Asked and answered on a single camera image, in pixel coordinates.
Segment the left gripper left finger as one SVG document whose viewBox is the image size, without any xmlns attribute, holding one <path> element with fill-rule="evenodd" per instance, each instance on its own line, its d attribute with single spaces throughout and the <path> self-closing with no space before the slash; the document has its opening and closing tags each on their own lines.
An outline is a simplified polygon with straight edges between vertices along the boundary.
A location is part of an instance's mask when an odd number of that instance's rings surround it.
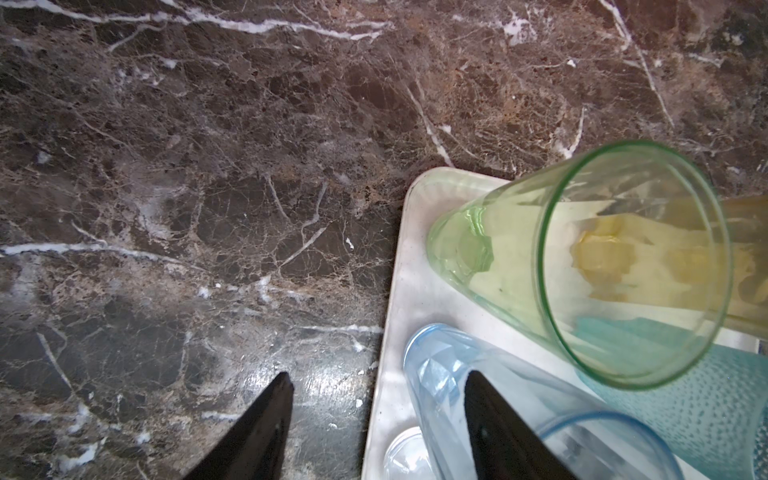
<svg viewBox="0 0 768 480">
<path fill-rule="evenodd" d="M 278 479 L 285 458 L 293 396 L 289 374 L 279 373 L 185 478 Z"/>
</svg>

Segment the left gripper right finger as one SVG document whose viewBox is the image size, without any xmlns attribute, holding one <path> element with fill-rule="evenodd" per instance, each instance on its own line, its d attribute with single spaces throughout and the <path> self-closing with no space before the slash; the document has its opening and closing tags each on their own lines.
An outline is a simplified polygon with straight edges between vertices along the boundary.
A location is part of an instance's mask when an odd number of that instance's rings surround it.
<svg viewBox="0 0 768 480">
<path fill-rule="evenodd" d="M 479 479 L 575 477 L 479 371 L 467 377 L 464 410 Z"/>
</svg>

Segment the grey blue glass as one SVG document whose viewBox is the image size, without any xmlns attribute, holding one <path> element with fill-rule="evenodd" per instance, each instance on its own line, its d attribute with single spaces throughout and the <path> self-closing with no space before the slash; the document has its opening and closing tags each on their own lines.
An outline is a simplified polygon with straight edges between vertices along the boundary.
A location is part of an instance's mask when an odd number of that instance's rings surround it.
<svg viewBox="0 0 768 480">
<path fill-rule="evenodd" d="M 584 390 L 444 324 L 415 333 L 403 370 L 420 428 L 432 435 L 440 479 L 479 479 L 464 410 L 465 384 L 481 372 L 573 479 L 680 479 L 670 448 L 650 427 Z"/>
</svg>

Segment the clear glass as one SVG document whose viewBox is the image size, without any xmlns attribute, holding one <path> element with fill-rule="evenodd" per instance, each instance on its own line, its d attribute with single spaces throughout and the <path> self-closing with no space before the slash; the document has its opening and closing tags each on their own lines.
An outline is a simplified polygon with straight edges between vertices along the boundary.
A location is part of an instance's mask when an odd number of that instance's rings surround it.
<svg viewBox="0 0 768 480">
<path fill-rule="evenodd" d="M 389 480 L 436 480 L 439 470 L 431 460 L 432 435 L 415 426 L 402 431 L 390 443 L 383 461 L 383 478 Z"/>
</svg>

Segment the beige square tray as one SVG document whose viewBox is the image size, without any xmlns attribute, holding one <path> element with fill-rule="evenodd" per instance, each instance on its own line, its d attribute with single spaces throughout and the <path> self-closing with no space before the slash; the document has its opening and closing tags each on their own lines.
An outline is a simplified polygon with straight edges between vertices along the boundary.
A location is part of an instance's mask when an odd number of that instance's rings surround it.
<svg viewBox="0 0 768 480">
<path fill-rule="evenodd" d="M 444 324 L 456 328 L 604 402 L 580 379 L 584 373 L 577 372 L 572 364 L 462 295 L 429 264 L 426 240 L 433 223 L 443 214 L 507 183 L 440 167 L 420 176 L 406 195 L 363 462 L 362 475 L 366 479 L 384 479 L 383 461 L 390 443 L 402 431 L 420 427 L 403 370 L 403 359 L 409 340 L 428 325 Z"/>
</svg>

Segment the frosted teal glass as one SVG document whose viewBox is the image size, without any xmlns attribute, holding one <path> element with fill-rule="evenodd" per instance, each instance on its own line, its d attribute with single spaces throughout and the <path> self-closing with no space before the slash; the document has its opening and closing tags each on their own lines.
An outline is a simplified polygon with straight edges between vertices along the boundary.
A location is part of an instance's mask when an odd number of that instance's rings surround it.
<svg viewBox="0 0 768 480">
<path fill-rule="evenodd" d="M 714 344 L 682 376 L 647 390 L 579 377 L 611 408 L 653 429 L 703 475 L 766 478 L 766 356 Z"/>
</svg>

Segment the light green ribbed glass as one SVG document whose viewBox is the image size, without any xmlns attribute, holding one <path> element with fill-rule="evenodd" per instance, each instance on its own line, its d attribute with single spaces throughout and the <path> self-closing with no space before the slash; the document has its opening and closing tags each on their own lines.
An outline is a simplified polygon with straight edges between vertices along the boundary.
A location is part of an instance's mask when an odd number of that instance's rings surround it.
<svg viewBox="0 0 768 480">
<path fill-rule="evenodd" d="M 462 295 L 624 390 L 690 370 L 718 335 L 733 288 L 711 183 L 647 140 L 599 147 L 443 214 L 426 252 Z"/>
</svg>

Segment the amber tall glass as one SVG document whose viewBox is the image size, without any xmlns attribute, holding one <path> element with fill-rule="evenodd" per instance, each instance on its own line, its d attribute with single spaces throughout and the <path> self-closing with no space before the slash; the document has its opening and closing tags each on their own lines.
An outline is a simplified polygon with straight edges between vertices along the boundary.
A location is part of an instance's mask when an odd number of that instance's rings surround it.
<svg viewBox="0 0 768 480">
<path fill-rule="evenodd" d="M 767 340 L 767 195 L 722 203 L 733 250 L 726 326 Z"/>
</svg>

